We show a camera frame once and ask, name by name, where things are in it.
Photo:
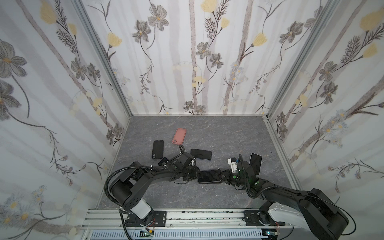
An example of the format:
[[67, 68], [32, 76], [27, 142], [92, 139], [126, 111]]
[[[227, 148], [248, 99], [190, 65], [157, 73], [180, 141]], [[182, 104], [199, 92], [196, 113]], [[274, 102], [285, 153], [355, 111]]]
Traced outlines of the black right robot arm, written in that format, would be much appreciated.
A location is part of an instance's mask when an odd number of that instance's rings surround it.
[[222, 182], [240, 187], [249, 198], [265, 200], [254, 214], [245, 214], [247, 224], [291, 224], [310, 231], [319, 240], [337, 240], [345, 236], [349, 223], [353, 223], [352, 231], [356, 231], [354, 218], [321, 190], [294, 190], [260, 178], [262, 161], [262, 156], [257, 154], [251, 154], [249, 161], [239, 155], [228, 160], [230, 169], [219, 173]]

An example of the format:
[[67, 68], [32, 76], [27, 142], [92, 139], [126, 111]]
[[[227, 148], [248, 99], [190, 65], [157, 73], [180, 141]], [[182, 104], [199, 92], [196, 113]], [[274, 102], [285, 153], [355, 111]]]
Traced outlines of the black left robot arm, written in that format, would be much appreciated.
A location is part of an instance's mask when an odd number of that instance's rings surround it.
[[143, 197], [151, 184], [178, 179], [188, 182], [198, 176], [195, 157], [183, 152], [171, 160], [160, 161], [159, 166], [133, 162], [128, 167], [116, 170], [107, 177], [104, 192], [111, 202], [122, 207], [125, 212], [132, 212], [147, 224], [154, 218], [154, 211]]

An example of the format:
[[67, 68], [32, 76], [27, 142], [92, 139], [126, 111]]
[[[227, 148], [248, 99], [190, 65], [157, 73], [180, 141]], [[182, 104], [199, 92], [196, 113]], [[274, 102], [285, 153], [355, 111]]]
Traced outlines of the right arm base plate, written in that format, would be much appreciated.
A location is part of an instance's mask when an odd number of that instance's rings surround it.
[[261, 226], [285, 226], [284, 222], [277, 222], [272, 219], [266, 211], [244, 211], [243, 221], [248, 227], [261, 227]]

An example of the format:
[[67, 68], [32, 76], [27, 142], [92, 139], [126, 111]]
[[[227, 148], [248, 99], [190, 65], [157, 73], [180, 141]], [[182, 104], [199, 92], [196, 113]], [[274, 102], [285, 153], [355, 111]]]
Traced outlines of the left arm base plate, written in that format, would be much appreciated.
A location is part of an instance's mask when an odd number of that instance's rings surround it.
[[125, 219], [126, 227], [165, 227], [167, 221], [166, 211], [153, 211], [144, 219], [131, 214]]

